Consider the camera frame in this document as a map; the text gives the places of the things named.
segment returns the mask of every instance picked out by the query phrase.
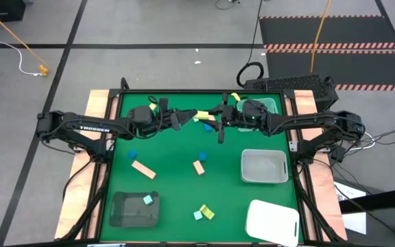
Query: white container lid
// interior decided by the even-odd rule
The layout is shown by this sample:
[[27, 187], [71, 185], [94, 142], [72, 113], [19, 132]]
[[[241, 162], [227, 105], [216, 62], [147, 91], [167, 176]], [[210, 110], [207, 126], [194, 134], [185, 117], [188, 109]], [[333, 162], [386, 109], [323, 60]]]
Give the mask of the white container lid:
[[246, 218], [246, 233], [288, 247], [298, 245], [300, 215], [295, 209], [253, 200]]

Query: yellow block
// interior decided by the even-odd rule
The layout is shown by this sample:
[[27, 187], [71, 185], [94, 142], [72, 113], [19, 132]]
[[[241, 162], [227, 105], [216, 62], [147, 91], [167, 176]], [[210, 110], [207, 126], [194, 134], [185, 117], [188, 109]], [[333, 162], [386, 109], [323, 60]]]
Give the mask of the yellow block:
[[153, 103], [150, 103], [149, 107], [150, 107], [152, 110], [155, 110], [156, 107], [157, 107], [157, 105], [156, 105], [156, 104], [153, 104]]
[[193, 118], [208, 120], [210, 118], [210, 115], [209, 115], [208, 112], [204, 112], [204, 111], [199, 110], [197, 112], [197, 114]]
[[205, 217], [207, 217], [210, 220], [213, 219], [215, 215], [205, 204], [203, 204], [199, 210], [202, 212], [203, 215], [205, 215]]
[[237, 101], [240, 101], [240, 97], [239, 97], [238, 94], [236, 94], [236, 93], [231, 93], [231, 95], [232, 95]]

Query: clear plastic container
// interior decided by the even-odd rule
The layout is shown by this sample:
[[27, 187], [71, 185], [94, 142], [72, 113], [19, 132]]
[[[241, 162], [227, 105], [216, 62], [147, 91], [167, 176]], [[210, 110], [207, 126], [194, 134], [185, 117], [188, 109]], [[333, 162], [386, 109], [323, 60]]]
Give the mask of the clear plastic container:
[[278, 150], [241, 153], [241, 179], [247, 183], [284, 183], [289, 178], [286, 154]]

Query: green cube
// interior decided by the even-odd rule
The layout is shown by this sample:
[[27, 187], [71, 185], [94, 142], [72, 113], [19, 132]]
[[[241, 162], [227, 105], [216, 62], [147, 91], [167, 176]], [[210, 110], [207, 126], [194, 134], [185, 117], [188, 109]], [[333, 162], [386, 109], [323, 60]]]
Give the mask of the green cube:
[[202, 213], [200, 211], [196, 211], [193, 213], [195, 216], [195, 220], [200, 220], [202, 219]]

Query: yellow tape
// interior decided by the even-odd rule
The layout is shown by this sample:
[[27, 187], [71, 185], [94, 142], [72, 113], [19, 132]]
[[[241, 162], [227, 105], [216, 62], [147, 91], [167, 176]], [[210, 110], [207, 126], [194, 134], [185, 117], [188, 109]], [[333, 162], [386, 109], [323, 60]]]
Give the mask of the yellow tape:
[[202, 207], [199, 209], [205, 217], [207, 217], [209, 220], [213, 219], [214, 213], [205, 205], [203, 204]]
[[200, 111], [199, 110], [197, 112], [197, 114], [193, 118], [208, 120], [208, 118], [210, 118], [210, 115], [208, 114], [208, 112], [204, 112], [204, 111]]
[[232, 95], [237, 101], [240, 101], [240, 97], [239, 97], [238, 94], [236, 94], [236, 93], [231, 93], [231, 95]]

